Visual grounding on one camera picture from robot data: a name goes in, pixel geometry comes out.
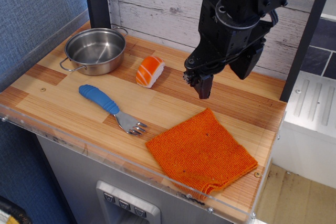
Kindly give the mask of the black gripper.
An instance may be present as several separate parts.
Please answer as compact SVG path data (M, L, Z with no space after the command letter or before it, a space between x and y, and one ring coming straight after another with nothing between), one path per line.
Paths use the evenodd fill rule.
M203 0L198 32L200 42L185 60L183 79L198 93L199 99L208 99L213 75L226 65L240 78L247 78L260 59L265 35L275 25L275 13L271 20L234 23L226 13L221 0Z

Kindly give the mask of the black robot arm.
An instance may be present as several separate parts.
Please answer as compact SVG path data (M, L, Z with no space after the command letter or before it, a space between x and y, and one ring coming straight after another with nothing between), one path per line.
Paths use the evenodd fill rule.
M277 24L276 8L287 0L203 0L200 41L185 60L184 80L200 99L210 96L213 77L226 65L245 79L260 59L265 35Z

